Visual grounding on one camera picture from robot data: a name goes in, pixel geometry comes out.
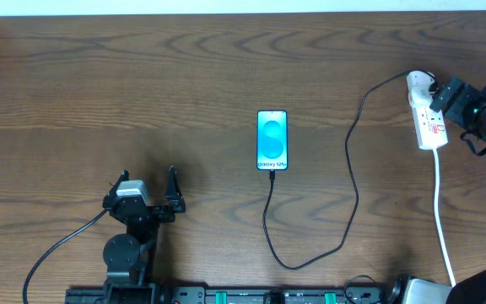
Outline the white power strip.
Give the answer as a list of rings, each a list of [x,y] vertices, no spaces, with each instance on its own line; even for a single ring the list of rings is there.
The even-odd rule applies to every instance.
[[[438,149],[448,144],[442,112],[429,107],[412,108],[418,147],[422,150]]]

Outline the white USB charger adapter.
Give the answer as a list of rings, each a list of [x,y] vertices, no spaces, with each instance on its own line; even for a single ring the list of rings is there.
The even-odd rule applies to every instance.
[[[433,97],[431,87],[436,84],[432,73],[426,71],[412,71],[407,77],[408,103],[412,108],[429,107]]]

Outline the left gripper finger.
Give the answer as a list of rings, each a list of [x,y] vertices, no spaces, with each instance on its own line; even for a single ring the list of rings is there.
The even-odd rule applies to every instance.
[[[111,200],[114,199],[117,194],[116,191],[121,185],[122,182],[127,182],[129,180],[129,172],[127,170],[123,170],[121,175],[118,177],[116,183],[111,187],[110,191],[106,194],[106,199]]]
[[[165,190],[165,198],[168,200],[169,206],[171,207],[184,206],[184,198],[179,188],[177,173],[174,166],[171,166],[169,169],[169,177]]]

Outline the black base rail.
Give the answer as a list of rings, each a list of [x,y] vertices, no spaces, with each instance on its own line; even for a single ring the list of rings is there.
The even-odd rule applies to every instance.
[[[388,295],[378,286],[351,285],[345,289],[211,289],[202,286],[72,288],[65,302],[74,304],[340,304],[437,303],[445,304],[450,286],[412,279]]]

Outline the blue Galaxy smartphone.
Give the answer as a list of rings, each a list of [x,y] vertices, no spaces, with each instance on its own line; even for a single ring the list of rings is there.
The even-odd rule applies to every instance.
[[[289,167],[288,113],[262,110],[256,115],[256,168],[286,171]]]

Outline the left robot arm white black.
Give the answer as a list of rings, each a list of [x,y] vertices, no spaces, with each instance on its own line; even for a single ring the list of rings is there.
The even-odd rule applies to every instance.
[[[177,214],[186,211],[173,166],[169,169],[165,198],[167,204],[149,206],[145,183],[132,180],[128,171],[122,172],[103,198],[103,210],[126,227],[125,233],[113,236],[103,249],[107,266],[103,303],[172,302],[170,289],[154,282],[149,271],[154,263],[159,226],[173,222]]]

